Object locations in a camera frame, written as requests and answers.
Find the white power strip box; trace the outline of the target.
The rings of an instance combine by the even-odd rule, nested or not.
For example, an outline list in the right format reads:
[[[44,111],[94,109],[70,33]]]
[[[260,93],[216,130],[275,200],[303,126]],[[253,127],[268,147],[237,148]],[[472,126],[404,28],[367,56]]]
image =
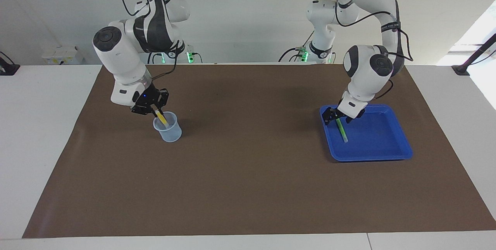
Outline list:
[[[61,46],[47,49],[42,53],[42,60],[47,65],[81,65],[84,56],[77,46]]]

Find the brown table mat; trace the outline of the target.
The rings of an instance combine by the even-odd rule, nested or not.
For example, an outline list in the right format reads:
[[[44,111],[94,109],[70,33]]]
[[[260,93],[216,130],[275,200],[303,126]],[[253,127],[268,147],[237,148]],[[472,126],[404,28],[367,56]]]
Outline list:
[[[155,83],[183,131],[167,143],[101,68],[23,237],[496,229],[406,69],[380,102],[413,157],[334,161],[319,109],[348,82],[338,65],[181,65]]]

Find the yellow marker pen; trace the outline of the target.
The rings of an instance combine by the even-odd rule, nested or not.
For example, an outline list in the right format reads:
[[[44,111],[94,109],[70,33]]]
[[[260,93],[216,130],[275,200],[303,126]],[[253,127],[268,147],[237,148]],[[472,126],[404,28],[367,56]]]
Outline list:
[[[156,116],[157,116],[157,119],[159,119],[159,121],[161,122],[161,124],[166,128],[170,128],[170,125],[168,124],[168,121],[166,120],[163,112],[160,110],[160,109],[156,109],[154,110]]]

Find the black desk clamp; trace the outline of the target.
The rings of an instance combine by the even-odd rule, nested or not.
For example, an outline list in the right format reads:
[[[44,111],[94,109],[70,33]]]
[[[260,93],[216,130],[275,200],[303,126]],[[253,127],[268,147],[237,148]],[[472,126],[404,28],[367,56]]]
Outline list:
[[[20,68],[8,55],[0,51],[0,76],[12,76]]]

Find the blue plastic tray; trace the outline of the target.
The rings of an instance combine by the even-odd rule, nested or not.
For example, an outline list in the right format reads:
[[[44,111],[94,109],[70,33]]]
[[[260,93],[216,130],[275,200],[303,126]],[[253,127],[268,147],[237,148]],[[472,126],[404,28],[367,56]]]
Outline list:
[[[359,119],[346,123],[340,118],[347,142],[344,141],[336,121],[326,123],[323,114],[336,105],[320,108],[320,119],[324,135],[333,159],[339,162],[368,162],[378,160],[406,160],[413,156],[413,150],[388,105],[368,105]]]

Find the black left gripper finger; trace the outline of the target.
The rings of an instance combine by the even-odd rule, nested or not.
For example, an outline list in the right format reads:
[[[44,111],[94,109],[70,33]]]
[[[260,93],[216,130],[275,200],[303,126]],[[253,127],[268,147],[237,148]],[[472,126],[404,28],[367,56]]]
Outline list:
[[[345,121],[346,121],[346,123],[347,123],[347,124],[349,124],[351,121],[353,121],[353,120],[355,120],[355,119],[360,119],[360,118],[363,116],[363,114],[364,114],[364,113],[365,113],[365,109],[362,109],[362,110],[361,110],[361,111],[357,114],[357,116],[356,116],[355,118],[352,118],[352,117],[350,117],[350,116],[347,116],[347,117],[346,117],[346,119],[345,119]]]
[[[327,109],[324,110],[324,124],[328,125],[331,123],[331,121],[335,121],[338,119],[338,113],[337,109],[334,109],[333,107],[328,107]]]

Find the green marker pen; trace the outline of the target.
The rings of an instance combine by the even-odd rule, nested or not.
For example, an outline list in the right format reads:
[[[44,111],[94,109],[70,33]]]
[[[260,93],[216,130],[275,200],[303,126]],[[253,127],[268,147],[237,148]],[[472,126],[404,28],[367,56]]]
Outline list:
[[[347,134],[345,132],[345,129],[344,129],[344,126],[342,124],[341,119],[336,119],[336,125],[337,125],[337,128],[338,128],[340,135],[343,139],[343,142],[347,143],[349,140],[348,140],[348,137],[347,137]]]

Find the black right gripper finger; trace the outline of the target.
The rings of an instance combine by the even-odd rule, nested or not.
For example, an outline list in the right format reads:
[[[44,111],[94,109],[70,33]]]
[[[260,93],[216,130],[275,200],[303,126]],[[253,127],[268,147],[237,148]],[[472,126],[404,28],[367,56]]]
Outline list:
[[[165,107],[169,98],[169,92],[167,89],[155,89],[153,102],[153,114],[156,118],[165,118],[162,108]]]
[[[131,107],[131,112],[140,115],[152,114],[152,107],[148,103],[136,103]]]

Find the translucent plastic cup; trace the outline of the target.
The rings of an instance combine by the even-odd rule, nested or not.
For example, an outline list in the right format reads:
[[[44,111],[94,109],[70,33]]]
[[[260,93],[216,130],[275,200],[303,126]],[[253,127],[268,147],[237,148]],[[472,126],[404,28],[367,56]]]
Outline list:
[[[153,120],[154,129],[159,132],[165,142],[176,142],[182,135],[177,116],[173,112],[163,112],[163,117],[166,124],[163,124],[161,119],[156,117]]]

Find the black slanted pole mount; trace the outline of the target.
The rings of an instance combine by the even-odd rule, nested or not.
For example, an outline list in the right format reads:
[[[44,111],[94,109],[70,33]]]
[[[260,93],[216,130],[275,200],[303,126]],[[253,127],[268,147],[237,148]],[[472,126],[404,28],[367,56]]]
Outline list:
[[[494,44],[496,43],[496,33],[490,36],[468,59],[462,63],[461,65],[452,65],[452,70],[459,76],[469,76],[468,67],[483,61],[477,61],[477,59],[482,56],[485,52],[487,52]]]

